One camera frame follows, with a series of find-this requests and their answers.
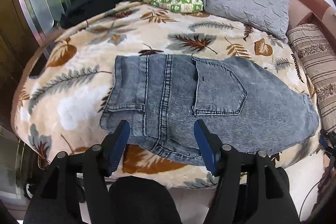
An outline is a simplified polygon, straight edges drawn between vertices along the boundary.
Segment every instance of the silver bolt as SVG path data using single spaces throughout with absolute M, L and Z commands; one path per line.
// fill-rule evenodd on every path
M 229 144 L 223 144 L 223 146 L 222 146 L 222 149 L 224 150 L 224 151 L 230 151 L 231 150 L 231 145 L 229 145 Z
M 99 150 L 101 150 L 101 145 L 100 144 L 95 144 L 94 146 L 92 146 L 92 150 L 93 151 L 99 151 Z
M 258 155 L 262 158 L 265 158 L 267 156 L 267 153 L 264 150 L 258 151 Z
M 64 157 L 66 156 L 66 154 L 67 154 L 67 153 L 65 153 L 64 151 L 61 151 L 61 152 L 59 152 L 59 153 L 57 154 L 57 158 L 62 159 L 62 158 L 64 158 Z

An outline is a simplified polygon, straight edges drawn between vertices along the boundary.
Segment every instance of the black garment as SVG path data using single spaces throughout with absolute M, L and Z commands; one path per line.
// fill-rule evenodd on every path
M 115 8 L 122 0 L 75 0 L 61 16 L 63 29 L 71 28 L 84 20 Z
M 168 190 L 154 180 L 119 178 L 109 195 L 117 224 L 182 224 Z

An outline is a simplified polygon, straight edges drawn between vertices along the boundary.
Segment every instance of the white tiled floor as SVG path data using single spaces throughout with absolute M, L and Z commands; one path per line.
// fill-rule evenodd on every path
M 323 174 L 323 152 L 313 154 L 286 169 L 290 180 L 290 194 L 299 213 L 303 200 L 312 186 Z M 201 224 L 208 212 L 214 189 L 169 189 L 183 224 Z M 317 187 L 308 196 L 301 213 L 301 220 L 307 219 L 316 202 Z M 86 203 L 80 204 L 82 219 L 90 223 Z

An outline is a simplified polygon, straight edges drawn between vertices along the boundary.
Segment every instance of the black wire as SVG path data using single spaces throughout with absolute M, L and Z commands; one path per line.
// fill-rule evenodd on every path
M 308 194 L 306 195 L 306 197 L 305 197 L 305 199 L 304 199 L 304 201 L 303 201 L 303 203 L 302 203 L 301 209 L 300 209 L 299 220 L 300 220 L 300 218 L 301 218 L 302 208 L 303 208 L 303 205 L 304 205 L 304 203 L 305 203 L 307 197 L 309 196 L 310 192 L 314 189 L 314 187 L 315 187 L 316 185 L 318 185 L 318 184 L 321 182 L 321 180 L 319 180 L 317 183 L 315 183 L 315 185 L 310 189 L 310 191 L 309 191 Z

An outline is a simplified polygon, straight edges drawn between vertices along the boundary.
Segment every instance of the striped pillow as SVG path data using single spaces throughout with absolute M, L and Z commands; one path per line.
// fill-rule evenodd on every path
M 319 28 L 302 24 L 288 33 L 303 67 L 313 83 L 323 128 L 336 129 L 336 54 Z

